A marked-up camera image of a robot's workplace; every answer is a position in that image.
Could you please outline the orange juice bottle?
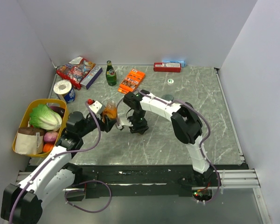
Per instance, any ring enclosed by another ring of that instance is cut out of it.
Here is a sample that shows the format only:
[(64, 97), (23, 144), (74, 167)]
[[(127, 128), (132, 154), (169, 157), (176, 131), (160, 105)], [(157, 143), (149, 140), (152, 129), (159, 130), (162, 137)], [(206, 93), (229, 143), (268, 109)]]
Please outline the orange juice bottle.
[(106, 117), (110, 120), (117, 118), (117, 107), (114, 101), (108, 101), (102, 112), (102, 121), (104, 123), (107, 121)]

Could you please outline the clear plastic bottle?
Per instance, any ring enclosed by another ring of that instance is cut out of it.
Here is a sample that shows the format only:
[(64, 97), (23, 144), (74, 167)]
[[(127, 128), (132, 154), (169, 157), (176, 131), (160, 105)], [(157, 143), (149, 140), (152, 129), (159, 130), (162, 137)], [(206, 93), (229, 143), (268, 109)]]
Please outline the clear plastic bottle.
[(166, 101), (173, 101), (174, 100), (174, 96), (171, 95), (171, 94), (164, 94), (161, 98), (166, 100)]

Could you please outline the white green bottle cap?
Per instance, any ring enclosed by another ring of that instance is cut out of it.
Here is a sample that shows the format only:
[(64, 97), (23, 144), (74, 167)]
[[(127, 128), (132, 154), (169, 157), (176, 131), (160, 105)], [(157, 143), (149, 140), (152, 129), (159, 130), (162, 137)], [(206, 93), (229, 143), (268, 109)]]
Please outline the white green bottle cap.
[(168, 85), (173, 85), (174, 84), (174, 80), (173, 79), (168, 79), (167, 80), (167, 84)]

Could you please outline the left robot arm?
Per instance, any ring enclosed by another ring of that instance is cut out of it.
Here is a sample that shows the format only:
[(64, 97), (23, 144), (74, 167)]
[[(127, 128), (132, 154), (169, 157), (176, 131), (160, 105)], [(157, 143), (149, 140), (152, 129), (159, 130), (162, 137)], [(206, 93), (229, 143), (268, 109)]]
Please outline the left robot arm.
[(47, 158), (19, 184), (5, 188), (1, 218), (10, 224), (36, 224), (45, 206), (62, 189), (82, 184), (82, 170), (70, 163), (83, 145), (82, 138), (95, 129), (108, 132), (116, 122), (107, 116), (100, 120), (94, 112), (87, 118), (81, 112), (70, 113), (62, 136)]

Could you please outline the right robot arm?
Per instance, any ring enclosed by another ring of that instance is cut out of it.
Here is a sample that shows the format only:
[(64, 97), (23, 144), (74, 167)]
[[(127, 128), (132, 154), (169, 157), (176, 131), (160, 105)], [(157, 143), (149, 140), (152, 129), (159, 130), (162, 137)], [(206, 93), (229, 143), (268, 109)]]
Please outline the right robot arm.
[(192, 105), (181, 101), (166, 101), (154, 94), (142, 90), (137, 94), (127, 93), (123, 102), (133, 110), (127, 118), (131, 133), (143, 134), (148, 130), (145, 113), (155, 113), (171, 122), (176, 138), (187, 145), (195, 173), (195, 182), (205, 186), (211, 181), (210, 161), (207, 158), (202, 138), (202, 115)]

